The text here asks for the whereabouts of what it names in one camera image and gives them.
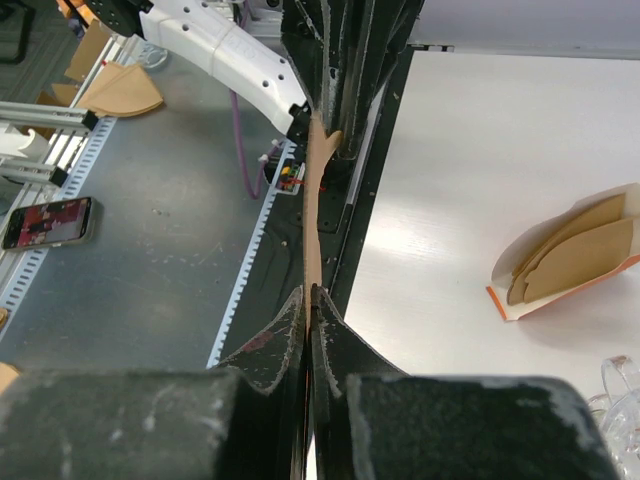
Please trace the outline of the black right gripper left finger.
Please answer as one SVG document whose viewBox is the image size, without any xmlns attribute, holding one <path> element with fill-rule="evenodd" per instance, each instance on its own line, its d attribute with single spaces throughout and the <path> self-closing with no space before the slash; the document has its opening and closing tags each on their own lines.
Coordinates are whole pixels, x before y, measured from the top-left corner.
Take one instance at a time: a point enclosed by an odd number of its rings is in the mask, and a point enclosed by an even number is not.
<svg viewBox="0 0 640 480">
<path fill-rule="evenodd" d="M 305 312 L 202 371 L 32 370 L 1 396 L 5 479 L 300 479 Z"/>
</svg>

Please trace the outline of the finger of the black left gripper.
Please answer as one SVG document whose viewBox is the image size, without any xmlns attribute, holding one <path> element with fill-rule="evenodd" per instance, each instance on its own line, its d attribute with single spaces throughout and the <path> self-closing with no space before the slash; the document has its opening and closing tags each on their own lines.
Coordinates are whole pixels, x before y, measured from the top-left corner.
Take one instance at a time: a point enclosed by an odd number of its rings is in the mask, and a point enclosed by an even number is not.
<svg viewBox="0 0 640 480">
<path fill-rule="evenodd" d="M 422 1 L 324 3 L 324 126 L 340 131 L 337 155 L 353 160 L 374 97 L 397 65 Z"/>
<path fill-rule="evenodd" d="M 311 108 L 325 125 L 331 124 L 330 26 L 328 1 L 282 2 L 281 42 Z"/>
</svg>

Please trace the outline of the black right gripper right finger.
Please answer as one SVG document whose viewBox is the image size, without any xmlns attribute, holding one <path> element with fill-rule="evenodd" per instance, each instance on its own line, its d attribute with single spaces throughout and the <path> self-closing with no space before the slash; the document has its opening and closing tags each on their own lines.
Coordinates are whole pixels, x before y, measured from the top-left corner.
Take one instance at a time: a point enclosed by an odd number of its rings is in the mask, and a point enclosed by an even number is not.
<svg viewBox="0 0 640 480">
<path fill-rule="evenodd" d="M 584 399 L 539 376 L 412 376 L 310 293 L 321 479 L 614 479 Z"/>
</svg>

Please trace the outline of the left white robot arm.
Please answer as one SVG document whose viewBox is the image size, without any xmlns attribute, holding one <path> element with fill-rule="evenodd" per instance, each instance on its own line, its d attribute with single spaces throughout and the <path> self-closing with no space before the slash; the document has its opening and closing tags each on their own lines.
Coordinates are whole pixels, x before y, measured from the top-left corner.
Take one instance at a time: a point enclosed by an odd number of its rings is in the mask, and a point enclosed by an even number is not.
<svg viewBox="0 0 640 480">
<path fill-rule="evenodd" d="M 284 1 L 278 55 L 209 1 L 91 1 L 91 12 L 200 67 L 303 146 L 319 113 L 356 158 L 371 104 L 408 46 L 420 1 Z"/>
</svg>

